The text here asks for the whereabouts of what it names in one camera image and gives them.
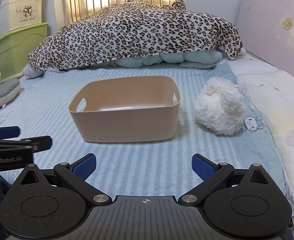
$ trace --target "headboard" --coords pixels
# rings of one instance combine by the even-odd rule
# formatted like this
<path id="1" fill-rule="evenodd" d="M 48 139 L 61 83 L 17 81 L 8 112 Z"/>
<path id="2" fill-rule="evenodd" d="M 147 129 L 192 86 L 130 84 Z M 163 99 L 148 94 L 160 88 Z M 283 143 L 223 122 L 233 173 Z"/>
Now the headboard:
<path id="1" fill-rule="evenodd" d="M 243 0 L 237 28 L 246 50 L 294 77 L 294 0 Z"/>

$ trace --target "silver bolt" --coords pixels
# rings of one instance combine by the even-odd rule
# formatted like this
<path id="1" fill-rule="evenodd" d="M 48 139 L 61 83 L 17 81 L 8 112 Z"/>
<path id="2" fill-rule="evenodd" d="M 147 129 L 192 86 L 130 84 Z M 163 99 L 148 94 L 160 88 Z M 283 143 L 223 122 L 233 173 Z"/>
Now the silver bolt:
<path id="1" fill-rule="evenodd" d="M 98 203 L 106 202 L 108 199 L 109 199 L 109 197 L 105 194 L 99 194 L 99 195 L 95 195 L 93 197 L 93 200 Z"/>
<path id="2" fill-rule="evenodd" d="M 187 203 L 192 203 L 197 200 L 197 197 L 194 195 L 184 195 L 182 196 L 182 201 L 187 202 Z"/>

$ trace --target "green bin lid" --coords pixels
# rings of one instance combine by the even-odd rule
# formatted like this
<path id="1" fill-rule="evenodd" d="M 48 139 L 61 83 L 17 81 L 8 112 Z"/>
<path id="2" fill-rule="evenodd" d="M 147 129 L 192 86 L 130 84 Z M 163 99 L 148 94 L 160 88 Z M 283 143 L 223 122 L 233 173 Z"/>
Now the green bin lid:
<path id="1" fill-rule="evenodd" d="M 17 32 L 21 32 L 21 31 L 24 31 L 24 30 L 27 30 L 27 29 L 41 27 L 41 26 L 44 26 L 44 25 L 48 25 L 48 23 L 47 22 L 45 22 L 45 23 L 37 23 L 37 24 L 33 24 L 33 25 L 28 25 L 28 26 L 25 26 L 25 27 L 22 27 L 22 28 L 14 29 L 12 31 L 8 31 L 8 32 L 6 32 L 6 33 L 4 33 L 3 35 L 0 36 L 0 41 L 3 38 L 5 38 L 5 37 L 7 37 L 7 36 L 9 36 L 11 34 L 14 34 L 14 33 L 17 33 Z"/>

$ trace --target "rabbit embroidery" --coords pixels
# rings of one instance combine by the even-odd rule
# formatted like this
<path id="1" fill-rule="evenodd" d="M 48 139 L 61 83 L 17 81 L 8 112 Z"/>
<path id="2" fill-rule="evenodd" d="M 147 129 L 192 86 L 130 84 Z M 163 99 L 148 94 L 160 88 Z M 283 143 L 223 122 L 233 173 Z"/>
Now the rabbit embroidery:
<path id="1" fill-rule="evenodd" d="M 255 117 L 246 117 L 244 119 L 244 124 L 246 128 L 250 131 L 256 131 L 257 129 L 263 129 L 263 125 L 258 124 L 257 120 L 262 120 L 260 116 L 255 116 Z"/>

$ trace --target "gray plush cushion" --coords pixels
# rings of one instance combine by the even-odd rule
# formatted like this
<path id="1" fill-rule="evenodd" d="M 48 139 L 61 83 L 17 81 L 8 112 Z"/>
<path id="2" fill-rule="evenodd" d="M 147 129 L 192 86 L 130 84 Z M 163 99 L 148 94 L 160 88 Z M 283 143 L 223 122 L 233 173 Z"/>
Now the gray plush cushion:
<path id="1" fill-rule="evenodd" d="M 18 79 L 10 79 L 0 85 L 0 106 L 10 102 L 16 97 L 20 91 L 20 81 Z"/>

